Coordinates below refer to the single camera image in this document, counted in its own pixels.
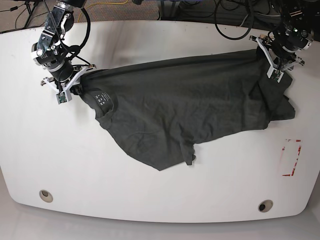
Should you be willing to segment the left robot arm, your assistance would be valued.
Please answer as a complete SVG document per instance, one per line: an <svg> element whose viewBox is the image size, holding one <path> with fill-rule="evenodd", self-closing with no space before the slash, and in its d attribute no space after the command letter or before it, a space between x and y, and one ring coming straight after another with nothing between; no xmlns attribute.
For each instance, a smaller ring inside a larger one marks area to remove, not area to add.
<svg viewBox="0 0 320 240"><path fill-rule="evenodd" d="M285 71L291 71L298 64L305 65L297 52L308 49L314 40L311 18L315 4L315 0L275 0L273 6L280 22L269 32L273 37L269 34L250 36L267 58L268 78L280 82Z"/></svg>

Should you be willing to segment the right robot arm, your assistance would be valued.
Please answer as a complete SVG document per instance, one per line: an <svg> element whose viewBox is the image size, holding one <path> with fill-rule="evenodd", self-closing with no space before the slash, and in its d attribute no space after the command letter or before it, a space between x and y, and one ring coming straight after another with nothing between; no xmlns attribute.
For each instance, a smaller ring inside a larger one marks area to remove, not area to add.
<svg viewBox="0 0 320 240"><path fill-rule="evenodd" d="M96 69L94 64L79 56L91 31L91 20L85 10L85 3L85 0L57 1L53 9L48 11L38 42L31 48L31 57L35 63L51 74L51 77L41 81L41 85L53 89L59 104L71 101L72 94L81 95L81 76ZM74 8L80 9L86 18L86 33L80 45L67 46L63 40L74 25Z"/></svg>

